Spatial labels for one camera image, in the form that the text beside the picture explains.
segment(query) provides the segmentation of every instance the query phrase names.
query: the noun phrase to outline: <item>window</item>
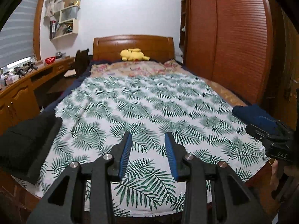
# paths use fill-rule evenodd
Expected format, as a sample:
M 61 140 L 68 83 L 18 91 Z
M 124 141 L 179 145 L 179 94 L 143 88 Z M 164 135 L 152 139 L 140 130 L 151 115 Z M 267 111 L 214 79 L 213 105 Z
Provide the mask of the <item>window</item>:
M 23 0 L 1 30 L 0 68 L 13 68 L 33 56 L 33 24 L 37 2 Z

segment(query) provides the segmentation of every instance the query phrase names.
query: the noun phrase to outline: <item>sliding wardrobe door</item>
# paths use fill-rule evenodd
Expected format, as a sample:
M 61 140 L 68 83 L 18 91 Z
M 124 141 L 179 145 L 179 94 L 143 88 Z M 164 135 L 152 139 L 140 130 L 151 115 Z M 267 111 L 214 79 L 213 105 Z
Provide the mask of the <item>sliding wardrobe door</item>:
M 216 0 L 186 0 L 186 3 L 184 62 L 194 74 L 211 79 L 216 45 Z
M 272 57 L 268 0 L 217 0 L 217 46 L 212 81 L 259 103 Z

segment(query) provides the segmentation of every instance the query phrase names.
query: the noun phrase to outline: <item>leaf pattern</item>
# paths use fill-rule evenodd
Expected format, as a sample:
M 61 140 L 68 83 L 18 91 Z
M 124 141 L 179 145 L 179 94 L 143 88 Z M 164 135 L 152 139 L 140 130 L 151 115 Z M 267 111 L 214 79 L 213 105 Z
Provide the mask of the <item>leaf pattern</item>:
M 35 186 L 38 196 L 72 161 L 92 162 L 132 133 L 132 149 L 121 183 L 112 183 L 114 214 L 119 217 L 164 215 L 183 211 L 185 185 L 171 176 L 165 133 L 202 161 L 226 161 L 247 181 L 268 160 L 261 142 L 245 132 L 232 107 L 201 78 L 183 74 L 150 77 L 86 78 L 55 108 L 63 119 Z M 91 182 L 85 207 L 89 210 Z M 208 201 L 211 183 L 206 182 Z

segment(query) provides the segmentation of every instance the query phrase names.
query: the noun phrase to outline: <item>wooden headboard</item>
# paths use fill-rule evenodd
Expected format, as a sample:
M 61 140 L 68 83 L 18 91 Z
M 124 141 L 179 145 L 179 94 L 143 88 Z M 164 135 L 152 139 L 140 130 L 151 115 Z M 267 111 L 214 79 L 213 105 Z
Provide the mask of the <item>wooden headboard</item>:
M 140 48 L 145 56 L 161 63 L 174 59 L 172 37 L 153 35 L 117 35 L 94 38 L 93 59 L 116 61 L 123 49 Z

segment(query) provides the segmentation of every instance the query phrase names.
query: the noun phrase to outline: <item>silver bolt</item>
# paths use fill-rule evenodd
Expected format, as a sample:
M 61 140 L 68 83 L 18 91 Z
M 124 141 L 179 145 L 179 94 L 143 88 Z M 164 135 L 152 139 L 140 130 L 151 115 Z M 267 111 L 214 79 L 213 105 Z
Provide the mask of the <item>silver bolt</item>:
M 220 161 L 220 162 L 218 162 L 218 165 L 219 165 L 220 167 L 227 167 L 227 163 L 226 163 L 225 161 Z
M 76 168 L 76 167 L 78 167 L 78 165 L 79 165 L 79 163 L 77 161 L 73 161 L 73 162 L 70 163 L 70 166 L 72 168 Z
M 185 159 L 187 159 L 187 160 L 192 160 L 194 157 L 193 157 L 193 155 L 192 154 L 186 154 L 185 155 Z
M 112 158 L 112 155 L 111 154 L 105 154 L 104 155 L 104 159 L 105 160 L 110 160 Z

